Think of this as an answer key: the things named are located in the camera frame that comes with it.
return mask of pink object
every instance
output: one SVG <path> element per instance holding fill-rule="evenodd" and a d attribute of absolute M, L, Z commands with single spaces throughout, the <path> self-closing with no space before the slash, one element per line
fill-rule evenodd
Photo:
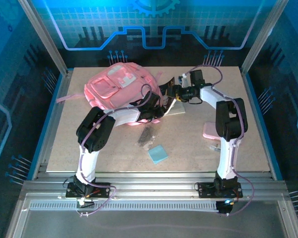
<path fill-rule="evenodd" d="M 80 97 L 84 97 L 84 96 L 85 96 L 85 95 L 84 95 L 83 93 L 81 93 L 81 94 L 77 93 L 77 94 L 73 94 L 73 95 L 67 95 L 67 96 L 58 98 L 58 99 L 56 100 L 56 103 L 63 102 L 63 101 L 68 100 L 68 99 L 70 99 L 70 98 L 80 98 Z"/>
<path fill-rule="evenodd" d="M 130 102 L 142 99 L 149 88 L 162 98 L 156 79 L 143 67 L 135 63 L 116 63 L 92 77 L 84 87 L 85 97 L 92 107 L 116 109 L 127 106 Z"/>
<path fill-rule="evenodd" d="M 220 141 L 214 122 L 206 122 L 203 126 L 203 137 L 211 140 Z"/>

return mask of aluminum frame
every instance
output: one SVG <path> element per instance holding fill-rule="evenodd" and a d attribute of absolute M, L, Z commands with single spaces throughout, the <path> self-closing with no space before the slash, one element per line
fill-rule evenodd
<path fill-rule="evenodd" d="M 48 30 L 43 24 L 43 21 L 37 12 L 36 8 L 34 7 L 31 0 L 18 0 L 21 7 L 23 8 L 25 14 L 27 15 L 29 21 L 31 22 L 32 26 L 34 27 L 36 33 L 40 37 L 42 43 L 44 44 L 46 50 L 48 51 L 49 55 L 51 56 L 53 62 L 55 63 L 56 67 L 60 71 L 63 76 L 66 76 L 68 73 L 68 68 L 66 67 L 62 56 L 60 55 L 52 37 L 50 36 Z"/>
<path fill-rule="evenodd" d="M 298 238 L 298 218 L 292 201 L 279 200 L 278 206 L 288 237 Z"/>
<path fill-rule="evenodd" d="M 241 67 L 242 76 L 245 76 L 249 71 L 250 67 L 254 63 L 256 57 L 258 56 L 259 52 L 261 51 L 263 45 L 265 44 L 267 38 L 272 33 L 275 24 L 277 23 L 279 17 L 283 13 L 287 3 L 289 0 L 277 0 L 273 9 L 269 13 L 265 23 L 258 33 L 254 44 L 252 45 L 249 53 L 247 54 L 244 63 Z"/>
<path fill-rule="evenodd" d="M 62 184 L 63 173 L 57 177 L 47 173 L 47 177 L 38 177 L 36 181 L 26 181 L 22 187 L 6 237 L 21 237 L 32 200 L 58 201 L 68 203 L 75 199 L 66 199 Z M 176 202 L 207 202 L 210 199 L 200 199 L 194 188 L 197 181 L 210 182 L 214 173 L 101 173 L 96 174 L 97 181 L 108 181 L 117 187 L 113 200 L 121 201 L 161 201 L 166 204 Z M 241 173 L 248 177 L 255 187 L 254 201 L 280 201 L 290 206 L 283 207 L 288 214 L 293 213 L 290 197 L 284 181 L 275 181 L 270 173 Z M 244 197 L 241 201 L 248 201 L 251 196 L 251 186 L 240 180 Z"/>

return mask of glass wall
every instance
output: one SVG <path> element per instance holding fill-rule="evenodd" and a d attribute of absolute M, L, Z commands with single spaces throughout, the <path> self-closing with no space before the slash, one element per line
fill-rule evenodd
<path fill-rule="evenodd" d="M 289 1 L 252 66 L 249 76 L 283 179 L 288 182 L 290 191 L 296 191 L 298 190 L 298 0 Z"/>
<path fill-rule="evenodd" d="M 275 0 L 34 0 L 67 67 L 243 63 Z"/>
<path fill-rule="evenodd" d="M 0 238 L 27 176 L 58 77 L 18 1 L 0 1 Z"/>

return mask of wire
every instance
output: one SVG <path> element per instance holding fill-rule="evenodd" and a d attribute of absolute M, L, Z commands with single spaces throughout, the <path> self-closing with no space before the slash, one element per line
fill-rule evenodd
<path fill-rule="evenodd" d="M 217 82 L 215 82 L 214 84 L 212 84 L 211 89 L 212 89 L 214 92 L 216 92 L 217 94 L 219 94 L 220 96 L 222 96 L 222 97 L 224 97 L 225 99 L 230 100 L 230 101 L 232 101 L 232 102 L 234 103 L 234 106 L 235 106 L 235 108 L 236 108 L 236 110 L 237 110 L 238 117 L 239 117 L 239 119 L 240 119 L 239 122 L 240 122 L 240 126 L 241 126 L 241 134 L 240 134 L 240 136 L 235 140 L 235 142 L 233 143 L 233 149 L 232 149 L 232 157 L 233 157 L 233 159 L 232 159 L 232 161 L 231 161 L 231 167 L 233 168 L 233 169 L 232 169 L 233 173 L 236 174 L 237 177 L 240 177 L 240 178 L 244 179 L 245 181 L 247 181 L 247 182 L 251 185 L 251 187 L 252 187 L 252 195 L 251 195 L 249 201 L 248 201 L 248 202 L 247 202 L 241 209 L 239 209 L 239 210 L 236 211 L 236 212 L 233 212 L 233 213 L 230 213 L 230 214 L 229 214 L 229 216 L 234 216 L 234 215 L 240 213 L 241 211 L 243 211 L 246 207 L 248 207 L 248 205 L 251 203 L 251 201 L 253 200 L 254 195 L 255 195 L 255 188 L 254 188 L 253 183 L 252 183 L 249 179 L 247 179 L 247 178 L 243 177 L 242 175 L 240 175 L 240 174 L 234 169 L 234 158 L 235 158 L 235 148 L 236 148 L 236 144 L 238 143 L 239 140 L 241 140 L 241 139 L 243 138 L 243 136 L 244 136 L 244 134 L 245 134 L 245 130 L 244 130 L 244 122 L 243 122 L 243 120 L 242 120 L 242 113 L 241 113 L 240 108 L 239 108 L 237 102 L 235 101 L 235 99 L 234 99 L 234 98 L 231 98 L 231 97 L 229 97 L 229 96 L 224 95 L 223 93 L 219 92 L 218 90 L 216 90 L 216 89 L 214 88 L 215 85 L 217 85 L 218 83 L 220 83 L 220 82 L 223 80 L 223 74 L 222 74 L 222 72 L 221 72 L 221 70 L 220 70 L 219 68 L 217 68 L 216 66 L 213 66 L 213 65 L 201 64 L 201 65 L 198 65 L 198 66 L 192 68 L 192 69 L 189 70 L 188 72 L 186 72 L 185 75 L 187 75 L 189 72 L 195 70 L 196 68 L 198 68 L 198 67 L 202 67 L 202 66 L 204 66 L 204 67 L 212 67 L 212 68 L 216 69 L 216 70 L 220 73 L 221 78 L 219 79 L 219 81 L 217 81 Z"/>
<path fill-rule="evenodd" d="M 233 190 L 233 192 L 236 194 L 236 197 L 237 197 L 237 201 L 236 202 L 238 202 L 238 200 L 239 200 L 238 192 L 236 192 L 235 190 Z"/>
<path fill-rule="evenodd" d="M 63 188 L 67 188 L 67 187 L 64 187 L 64 184 L 70 179 L 70 178 L 74 178 L 74 176 L 69 176 L 66 180 L 64 180 L 62 186 Z"/>
<path fill-rule="evenodd" d="M 98 212 L 100 209 L 102 209 L 102 208 L 106 205 L 106 203 L 108 203 L 108 201 L 114 196 L 114 194 L 116 193 L 116 190 L 117 190 L 117 188 L 116 188 L 115 186 L 113 186 L 113 185 L 97 185 L 97 184 L 93 184 L 93 183 L 89 182 L 89 181 L 86 179 L 86 177 L 84 176 L 84 174 L 83 174 L 83 172 L 82 172 L 82 168 L 81 168 L 81 164 L 82 164 L 82 161 L 83 161 L 83 156 L 84 156 L 84 154 L 85 154 L 85 147 L 84 147 L 85 142 L 86 142 L 87 139 L 90 137 L 90 135 L 93 133 L 93 131 L 96 129 L 96 127 L 97 127 L 97 126 L 102 122 L 102 120 L 104 120 L 107 116 L 113 114 L 114 112 L 118 112 L 118 111 L 122 111 L 122 110 L 135 109 L 135 108 L 141 107 L 141 106 L 143 106 L 144 104 L 146 104 L 146 103 L 149 101 L 149 99 L 150 99 L 150 97 L 151 97 L 151 95 L 152 95 L 152 88 L 151 88 L 151 86 L 150 86 L 149 84 L 146 83 L 146 84 L 142 85 L 142 87 L 141 87 L 141 93 L 143 92 L 143 88 L 144 88 L 145 86 L 148 86 L 148 87 L 149 87 L 149 96 L 148 96 L 148 98 L 147 98 L 143 103 L 141 103 L 141 104 L 139 104 L 139 105 L 136 105 L 136 106 L 132 106 L 132 107 L 118 108 L 118 109 L 114 109 L 114 110 L 112 110 L 112 111 L 107 112 L 106 114 L 104 114 L 104 115 L 103 115 L 103 116 L 102 116 L 102 117 L 95 123 L 95 125 L 92 127 L 92 129 L 89 131 L 89 133 L 85 136 L 84 140 L 83 140 L 82 143 L 80 144 L 80 146 L 81 146 L 81 148 L 82 148 L 82 155 L 80 156 L 80 159 L 79 159 L 78 168 L 79 168 L 80 175 L 81 175 L 82 179 L 86 182 L 86 184 L 89 184 L 89 185 L 91 185 L 91 186 L 93 186 L 93 187 L 112 188 L 112 189 L 114 189 L 113 193 L 108 197 L 108 199 L 107 199 L 101 206 L 99 206 L 96 210 L 94 210 L 94 211 L 92 211 L 92 212 L 90 212 L 90 213 L 87 213 L 87 212 L 86 212 L 85 214 L 83 214 L 82 212 L 80 213 L 78 210 L 76 210 L 76 212 L 77 212 L 78 214 L 80 214 L 80 216 L 86 216 L 86 217 L 87 217 L 87 216 L 89 216 L 89 215 L 92 215 L 92 214 L 95 214 L 96 212 Z"/>

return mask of pink backpack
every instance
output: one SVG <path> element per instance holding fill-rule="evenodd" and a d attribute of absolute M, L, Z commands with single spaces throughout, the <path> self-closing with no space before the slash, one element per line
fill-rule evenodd
<path fill-rule="evenodd" d="M 92 77 L 84 87 L 84 94 L 92 107 L 115 109 L 142 99 L 141 87 L 152 87 L 152 92 L 162 98 L 156 79 L 135 63 L 116 63 Z M 143 88 L 143 95 L 149 91 Z"/>

